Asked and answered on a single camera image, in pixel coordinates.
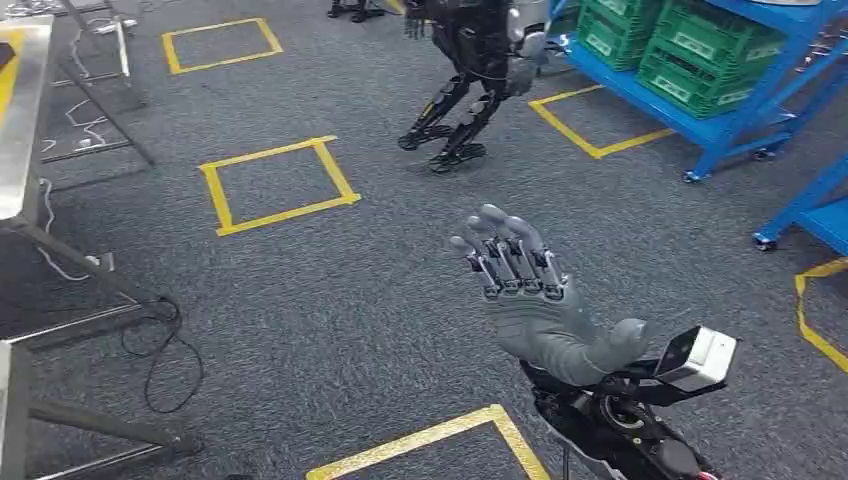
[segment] metal table leg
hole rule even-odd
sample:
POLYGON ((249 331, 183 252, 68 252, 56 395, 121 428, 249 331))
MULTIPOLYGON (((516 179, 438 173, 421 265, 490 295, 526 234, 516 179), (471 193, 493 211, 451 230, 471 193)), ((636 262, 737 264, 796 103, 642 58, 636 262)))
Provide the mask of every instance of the metal table leg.
POLYGON ((62 258, 65 258, 66 260, 77 265, 79 268, 85 270, 89 275, 96 278, 107 287, 116 291, 129 303, 127 305, 112 307, 107 310, 93 313, 83 318, 71 320, 69 322, 65 322, 59 325, 8 338, 6 339, 7 343, 18 344, 29 340, 34 340, 40 337, 44 337, 46 335, 80 328, 87 324, 106 320, 108 318, 113 318, 118 315, 140 310, 142 308, 150 309, 157 315, 167 317, 168 312, 165 311, 166 308, 163 305, 151 303, 153 301, 158 300, 157 298, 154 298, 151 294, 125 281, 123 278, 121 278, 114 272, 109 271, 108 268, 92 263, 90 260, 85 258, 82 253, 57 240, 55 237, 51 236, 44 230, 38 228, 37 226, 27 223, 15 229, 15 232, 27 238, 36 245, 39 245, 42 248, 49 250, 50 252, 56 253, 62 258))
POLYGON ((171 447, 178 452, 194 452, 199 448, 196 439, 191 436, 179 437, 150 425, 127 423, 108 415, 45 400, 30 400, 29 416, 43 422, 67 425, 151 445, 171 447))
POLYGON ((118 292, 118 294, 132 303, 155 300, 155 298, 151 298, 150 294, 144 292, 135 285, 125 282, 114 272, 110 272, 108 269, 92 263, 90 260, 85 258, 82 253, 62 243, 35 225, 27 224, 15 231, 43 248, 55 252, 65 259, 73 262, 75 265, 85 270, 86 273, 114 289, 118 292))
MULTIPOLYGON (((109 109, 107 109, 106 106, 104 106, 102 103, 100 103, 100 100, 97 99, 97 96, 94 94, 94 92, 91 90, 91 88, 89 88, 88 85, 85 84, 85 82, 81 81, 78 76, 74 75, 73 72, 65 65, 64 62, 58 62, 58 63, 59 63, 59 68, 62 69, 62 71, 70 79, 70 81, 73 82, 74 85, 79 87, 79 89, 82 90, 83 93, 85 93, 85 95, 88 97, 88 99, 91 101, 91 103, 94 104, 94 106, 97 107, 103 113, 103 116, 106 117, 106 119, 109 120, 109 122, 111 122, 112 125, 115 126, 115 129, 118 130, 118 132, 121 135, 124 136, 126 141, 129 142, 129 145, 131 145, 133 148, 135 148, 135 150, 138 152, 138 154, 141 155, 141 158, 143 158, 144 161, 147 162, 147 164, 150 165, 150 166, 156 165, 156 160, 153 159, 153 156, 150 155, 150 152, 148 152, 146 148, 144 148, 141 144, 136 142, 130 136, 130 134, 127 132, 126 128, 124 128, 124 126, 120 122, 118 122, 118 120, 115 118, 115 115, 112 114, 112 112, 109 109)), ((86 150, 86 151, 83 151, 83 152, 75 152, 75 153, 89 154, 89 153, 97 152, 99 150, 101 150, 101 149, 92 148, 90 150, 86 150)))
POLYGON ((32 376, 31 365, 29 352, 25 348, 0 341, 0 398, 3 399, 0 402, 0 418, 3 419, 0 422, 0 479, 24 479, 29 430, 27 422, 30 418, 145 444, 39 477, 38 480, 68 480, 155 453, 174 451, 193 455, 203 449, 200 439, 192 435, 172 435, 154 426, 128 423, 81 408, 33 399, 29 382, 32 376))
POLYGON ((85 35, 88 41, 91 42, 92 45, 94 45, 94 48, 102 52, 103 48, 97 41, 97 36, 94 35, 94 32, 92 32, 90 28, 88 28, 88 22, 85 20, 85 18, 83 18, 79 10, 77 10, 77 7, 75 7, 74 4, 71 3, 71 0, 59 0, 59 3, 61 3, 62 6, 65 7, 65 10, 68 12, 68 15, 73 18, 75 22, 77 22, 77 25, 79 26, 80 30, 82 30, 82 33, 85 35))

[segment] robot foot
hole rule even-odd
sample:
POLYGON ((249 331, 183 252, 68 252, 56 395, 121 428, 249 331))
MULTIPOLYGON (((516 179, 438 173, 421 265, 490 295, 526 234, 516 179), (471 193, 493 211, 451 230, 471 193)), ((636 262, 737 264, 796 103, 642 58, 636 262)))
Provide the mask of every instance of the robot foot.
POLYGON ((486 147, 480 143, 469 143, 460 147, 453 155, 440 153, 431 158, 430 170, 434 173, 448 173, 453 167, 484 155, 486 147))
POLYGON ((398 138, 398 146, 404 150, 416 150, 422 143, 432 142, 439 138, 447 138, 452 133, 453 128, 448 125, 424 127, 415 133, 407 133, 398 138))

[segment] robot leg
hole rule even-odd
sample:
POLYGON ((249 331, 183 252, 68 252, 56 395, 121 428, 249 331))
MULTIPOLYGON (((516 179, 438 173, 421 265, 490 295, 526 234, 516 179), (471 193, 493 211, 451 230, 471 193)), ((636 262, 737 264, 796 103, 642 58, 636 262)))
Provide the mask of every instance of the robot leg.
POLYGON ((339 15, 344 13, 345 5, 342 5, 342 0, 333 0, 333 5, 330 7, 330 10, 327 11, 327 16, 330 18, 338 18, 339 15))
POLYGON ((435 173, 447 173, 460 163, 485 155, 486 147, 470 142, 488 125, 489 118, 497 111, 502 101, 503 96, 500 93, 489 90, 472 103, 442 151, 430 159, 430 170, 435 173))
POLYGON ((453 128, 434 124, 443 119, 468 93, 472 81, 466 74, 459 74, 448 80, 433 100, 424 107, 409 132, 398 139, 398 146, 404 150, 415 150, 422 143, 450 136, 453 128))

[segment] power cord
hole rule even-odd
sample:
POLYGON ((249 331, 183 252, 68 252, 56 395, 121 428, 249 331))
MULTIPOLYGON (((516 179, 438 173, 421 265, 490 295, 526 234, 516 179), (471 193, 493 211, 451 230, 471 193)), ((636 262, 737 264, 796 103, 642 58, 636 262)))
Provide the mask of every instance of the power cord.
MULTIPOLYGON (((15 310, 21 310, 21 311, 27 311, 27 312, 36 312, 36 313, 73 312, 73 311, 81 311, 81 310, 91 310, 93 308, 114 308, 114 307, 124 306, 124 304, 116 304, 116 305, 100 305, 99 307, 98 306, 92 306, 92 307, 68 307, 68 308, 42 309, 42 308, 30 307, 30 306, 27 306, 27 305, 21 305, 17 302, 10 301, 10 300, 3 298, 3 297, 0 297, 0 302, 2 302, 6 306, 11 307, 15 310)), ((170 330, 168 330, 168 334, 165 336, 165 339, 162 342, 158 343, 155 347, 151 348, 150 350, 141 350, 140 351, 140 350, 131 349, 130 347, 127 346, 127 339, 126 339, 127 330, 129 330, 132 327, 123 328, 121 330, 121 337, 120 337, 121 348, 123 348, 128 354, 130 354, 134 357, 151 358, 152 359, 152 362, 150 364, 150 369, 147 371, 147 378, 145 378, 145 380, 144 380, 143 395, 144 395, 144 403, 145 403, 145 405, 147 405, 147 408, 149 408, 151 411, 156 412, 156 413, 162 413, 162 414, 174 413, 174 412, 182 409, 194 397, 194 395, 200 390, 201 385, 203 385, 203 380, 206 377, 206 371, 205 371, 205 368, 204 368, 204 365, 203 365, 203 357, 200 355, 200 351, 197 349, 197 347, 195 347, 194 345, 192 345, 191 343, 189 343, 188 341, 186 341, 185 339, 183 339, 180 336, 180 330, 183 327, 183 316, 182 316, 182 312, 180 311, 179 305, 177 305, 177 303, 175 301, 173 301, 173 300, 171 300, 170 298, 167 298, 167 297, 161 297, 158 300, 153 300, 153 301, 149 301, 149 302, 139 302, 139 303, 141 305, 155 305, 155 304, 170 305, 170 307, 173 309, 173 313, 171 313, 171 315, 167 318, 163 319, 159 315, 148 315, 148 316, 141 317, 139 319, 140 321, 158 320, 158 321, 165 323, 166 325, 171 324, 170 330), (196 363, 197 363, 197 372, 198 372, 197 373, 197 380, 195 380, 194 385, 192 386, 189 393, 179 403, 177 403, 176 406, 171 407, 171 408, 160 408, 160 407, 157 407, 156 405, 154 405, 153 401, 151 400, 150 385, 153 381, 153 374, 156 372, 157 367, 161 363, 162 356, 165 353, 165 350, 167 350, 167 348, 172 344, 182 344, 186 348, 188 348, 189 351, 191 351, 191 353, 194 356, 196 363)))
MULTIPOLYGON (((44 231, 46 233, 50 233, 50 227, 53 225, 53 220, 56 220, 56 214, 53 213, 53 206, 50 204, 50 192, 53 191, 53 183, 50 182, 50 180, 47 180, 46 178, 40 178, 38 183, 40 185, 45 186, 44 187, 44 206, 47 208, 48 218, 47 218, 47 223, 44 225, 44 231)), ((53 258, 50 256, 49 253, 47 253, 47 250, 44 250, 41 247, 35 247, 35 248, 39 251, 39 253, 41 253, 41 255, 44 257, 44 260, 47 262, 47 264, 50 265, 50 267, 52 267, 53 270, 55 270, 56 273, 58 273, 65 280, 68 280, 68 281, 71 281, 71 282, 81 282, 83 280, 89 279, 90 276, 88 274, 83 275, 81 277, 74 277, 74 276, 68 274, 67 272, 65 272, 62 269, 62 267, 59 266, 59 264, 57 264, 56 262, 53 261, 53 258)))

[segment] black cable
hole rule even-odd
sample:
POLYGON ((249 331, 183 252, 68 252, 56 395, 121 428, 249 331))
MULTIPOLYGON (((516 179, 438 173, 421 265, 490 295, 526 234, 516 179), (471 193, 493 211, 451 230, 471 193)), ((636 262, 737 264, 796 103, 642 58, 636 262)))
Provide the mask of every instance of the black cable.
MULTIPOLYGON (((81 310, 91 310, 91 309, 94 309, 94 308, 115 308, 115 307, 126 306, 126 304, 115 304, 115 305, 94 305, 94 306, 89 306, 89 307, 68 307, 68 308, 43 309, 43 308, 30 307, 28 305, 21 305, 17 302, 11 301, 11 300, 4 298, 2 296, 0 296, 0 303, 3 303, 6 306, 11 307, 15 310, 21 310, 21 311, 27 311, 27 312, 36 312, 36 313, 74 312, 74 311, 81 311, 81 310)), ((140 305, 167 304, 167 305, 170 305, 174 309, 173 313, 168 318, 163 319, 161 315, 149 315, 149 316, 144 316, 144 317, 141 317, 141 318, 138 319, 139 321, 142 321, 142 322, 146 321, 146 320, 159 320, 159 321, 163 321, 166 324, 173 324, 171 329, 168 331, 168 334, 165 337, 165 339, 162 342, 160 342, 156 347, 154 347, 150 350, 147 350, 147 351, 138 351, 138 350, 133 350, 133 349, 129 348, 127 346, 127 342, 126 342, 126 334, 127 334, 127 330, 132 328, 132 326, 122 328, 121 329, 121 336, 120 336, 121 347, 128 354, 130 354, 134 357, 151 358, 152 359, 152 362, 150 364, 150 369, 147 371, 147 378, 145 378, 145 380, 144 380, 144 389, 143 389, 144 403, 145 403, 145 405, 147 405, 147 408, 149 408, 150 410, 152 410, 156 413, 163 413, 163 414, 164 413, 174 413, 174 412, 180 410, 181 408, 183 408, 194 397, 194 395, 200 390, 200 387, 203 385, 203 379, 206 377, 206 372, 205 372, 205 368, 204 368, 204 365, 203 365, 203 356, 200 355, 200 351, 197 349, 197 347, 195 347, 194 345, 192 345, 191 343, 187 342, 185 339, 180 337, 180 329, 182 329, 182 327, 183 327, 183 316, 182 316, 182 312, 180 311, 180 307, 179 307, 179 305, 177 305, 176 302, 174 302, 170 298, 162 297, 158 300, 153 300, 153 301, 149 301, 149 302, 139 302, 139 304, 140 305), (161 362, 162 355, 165 353, 165 350, 168 348, 168 346, 170 346, 173 343, 180 343, 180 344, 184 345, 186 348, 188 348, 191 351, 192 355, 194 355, 194 358, 197 361, 197 371, 198 371, 197 380, 194 382, 194 385, 192 386, 191 391, 189 391, 189 393, 185 396, 185 398, 183 398, 179 403, 177 403, 177 405, 175 407, 163 409, 163 408, 159 408, 159 407, 153 405, 153 402, 150 399, 150 384, 153 381, 153 374, 155 373, 156 368, 159 366, 159 363, 161 362)))

